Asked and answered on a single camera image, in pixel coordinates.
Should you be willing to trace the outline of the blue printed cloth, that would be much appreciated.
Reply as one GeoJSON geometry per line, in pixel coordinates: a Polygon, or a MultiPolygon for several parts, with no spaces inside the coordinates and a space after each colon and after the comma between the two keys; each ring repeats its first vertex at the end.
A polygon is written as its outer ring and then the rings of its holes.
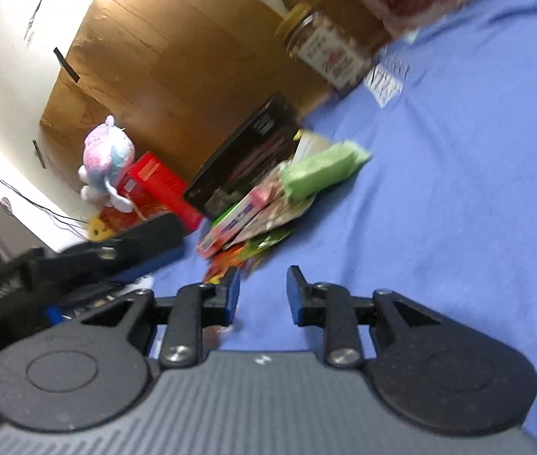
{"type": "Polygon", "coordinates": [[[223,351],[169,392],[146,454],[537,454],[524,426],[485,439],[400,420],[365,376],[322,365],[322,332],[294,326],[286,272],[377,295],[387,344],[422,347],[434,323],[403,296],[519,350],[537,371],[537,0],[480,0],[392,45],[380,105],[369,87],[312,118],[371,160],[323,194],[243,284],[223,351]]]}

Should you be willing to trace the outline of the light green snack packet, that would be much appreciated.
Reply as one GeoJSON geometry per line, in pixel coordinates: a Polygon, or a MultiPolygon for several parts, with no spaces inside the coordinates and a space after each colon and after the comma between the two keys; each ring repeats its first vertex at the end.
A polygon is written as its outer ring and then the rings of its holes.
{"type": "Polygon", "coordinates": [[[371,159],[355,142],[343,141],[292,162],[280,173],[285,196],[299,201],[349,179],[371,159]]]}

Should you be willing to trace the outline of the red gift box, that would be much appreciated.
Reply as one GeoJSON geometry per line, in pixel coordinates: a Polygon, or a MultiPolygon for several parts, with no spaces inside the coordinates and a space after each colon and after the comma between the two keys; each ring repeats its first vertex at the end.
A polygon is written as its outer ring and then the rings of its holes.
{"type": "Polygon", "coordinates": [[[184,200],[186,184],[167,168],[160,158],[150,152],[134,162],[117,184],[117,193],[133,203],[131,213],[123,213],[114,207],[104,207],[98,221],[114,232],[155,215],[172,213],[185,228],[185,233],[199,228],[203,216],[184,200]]]}

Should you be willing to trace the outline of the wooden board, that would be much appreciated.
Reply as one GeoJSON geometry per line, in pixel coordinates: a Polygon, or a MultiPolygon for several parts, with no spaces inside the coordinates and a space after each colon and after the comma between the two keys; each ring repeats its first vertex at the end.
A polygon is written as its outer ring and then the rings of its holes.
{"type": "Polygon", "coordinates": [[[93,0],[40,118],[47,164],[78,188],[85,136],[112,116],[190,180],[272,94],[312,111],[328,87],[286,55],[279,23],[260,0],[93,0]]]}

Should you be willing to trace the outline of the black tin box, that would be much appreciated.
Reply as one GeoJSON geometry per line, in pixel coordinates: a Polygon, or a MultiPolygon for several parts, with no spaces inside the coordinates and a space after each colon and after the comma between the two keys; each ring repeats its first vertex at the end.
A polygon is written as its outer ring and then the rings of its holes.
{"type": "Polygon", "coordinates": [[[184,199],[210,220],[237,204],[297,148],[297,113],[273,94],[203,164],[184,199]]]}

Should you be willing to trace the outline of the yellow plush toy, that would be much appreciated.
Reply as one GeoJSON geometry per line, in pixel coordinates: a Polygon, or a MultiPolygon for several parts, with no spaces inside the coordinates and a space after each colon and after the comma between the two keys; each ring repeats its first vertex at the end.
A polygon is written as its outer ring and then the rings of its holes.
{"type": "Polygon", "coordinates": [[[100,218],[99,215],[91,217],[86,222],[86,237],[91,242],[103,242],[115,232],[100,218]]]}

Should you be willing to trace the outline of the nut jar gold lid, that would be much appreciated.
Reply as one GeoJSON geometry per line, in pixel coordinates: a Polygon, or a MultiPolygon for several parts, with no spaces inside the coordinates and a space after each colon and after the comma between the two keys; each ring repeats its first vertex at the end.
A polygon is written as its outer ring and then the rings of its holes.
{"type": "Polygon", "coordinates": [[[304,1],[286,14],[276,37],[290,59],[303,62],[339,97],[347,96],[364,80],[378,52],[390,41],[383,27],[358,39],[325,11],[304,1]]]}

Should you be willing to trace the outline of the pink snack box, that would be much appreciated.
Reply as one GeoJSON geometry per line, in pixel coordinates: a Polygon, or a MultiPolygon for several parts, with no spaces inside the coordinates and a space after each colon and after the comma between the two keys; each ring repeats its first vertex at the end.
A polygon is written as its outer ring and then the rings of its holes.
{"type": "Polygon", "coordinates": [[[208,259],[233,239],[262,209],[279,194],[279,182],[262,183],[254,187],[233,206],[224,217],[214,223],[196,246],[199,255],[208,259]]]}

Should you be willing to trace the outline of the pastel plush toy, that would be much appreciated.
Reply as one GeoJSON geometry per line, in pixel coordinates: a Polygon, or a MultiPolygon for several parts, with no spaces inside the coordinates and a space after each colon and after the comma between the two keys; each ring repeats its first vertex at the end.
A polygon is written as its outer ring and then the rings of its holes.
{"type": "Polygon", "coordinates": [[[118,193],[117,186],[134,160],[135,146],[132,140],[115,123],[114,117],[108,115],[85,138],[82,165],[78,168],[78,177],[83,183],[81,198],[90,203],[114,207],[120,213],[131,213],[133,203],[118,193]]]}

